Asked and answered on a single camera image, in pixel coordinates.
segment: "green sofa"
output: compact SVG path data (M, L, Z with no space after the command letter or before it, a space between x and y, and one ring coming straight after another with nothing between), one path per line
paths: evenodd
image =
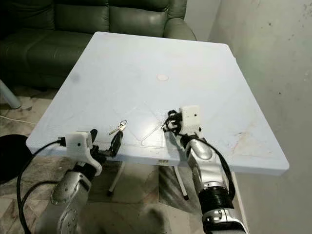
M96 31L196 40L187 0L2 0L0 78L59 88Z

